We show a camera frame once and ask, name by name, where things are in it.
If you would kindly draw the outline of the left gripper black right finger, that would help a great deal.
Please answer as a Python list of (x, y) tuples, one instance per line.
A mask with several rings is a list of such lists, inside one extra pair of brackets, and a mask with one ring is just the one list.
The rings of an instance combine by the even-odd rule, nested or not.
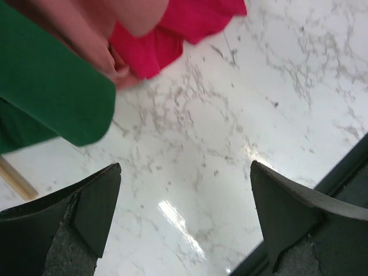
[(367, 275), (367, 209), (251, 164), (251, 187), (274, 275)]

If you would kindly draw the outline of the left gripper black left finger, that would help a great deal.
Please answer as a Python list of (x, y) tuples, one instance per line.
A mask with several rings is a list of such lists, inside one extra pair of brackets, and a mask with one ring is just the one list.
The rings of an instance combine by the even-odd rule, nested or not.
[(1, 212), (1, 275), (94, 275), (121, 184), (111, 164), (71, 186)]

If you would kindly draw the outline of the magenta t shirt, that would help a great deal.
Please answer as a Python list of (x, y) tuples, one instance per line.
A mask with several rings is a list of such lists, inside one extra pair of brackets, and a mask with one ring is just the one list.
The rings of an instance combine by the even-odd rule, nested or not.
[(161, 21), (143, 37), (116, 23), (110, 45), (139, 79), (151, 79), (176, 61), (183, 44), (196, 45), (222, 32), (231, 19), (247, 15), (243, 0), (170, 1)]

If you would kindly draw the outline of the green t shirt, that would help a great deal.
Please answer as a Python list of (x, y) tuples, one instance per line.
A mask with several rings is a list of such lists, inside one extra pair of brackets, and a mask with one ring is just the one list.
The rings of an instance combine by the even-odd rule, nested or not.
[(31, 20), (1, 3), (1, 153), (61, 137), (101, 140), (114, 115), (113, 82)]

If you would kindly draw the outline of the wooden clothes rack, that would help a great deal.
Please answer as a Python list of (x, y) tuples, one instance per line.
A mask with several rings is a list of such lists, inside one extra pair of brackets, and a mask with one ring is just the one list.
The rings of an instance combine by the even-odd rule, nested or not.
[(1, 178), (25, 201), (32, 201), (38, 191), (1, 156)]

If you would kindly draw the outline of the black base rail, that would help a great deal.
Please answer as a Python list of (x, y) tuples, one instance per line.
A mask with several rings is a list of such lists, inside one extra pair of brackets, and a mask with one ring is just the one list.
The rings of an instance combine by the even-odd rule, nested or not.
[(313, 189), (254, 161), (263, 241), (234, 275), (367, 274), (367, 138)]

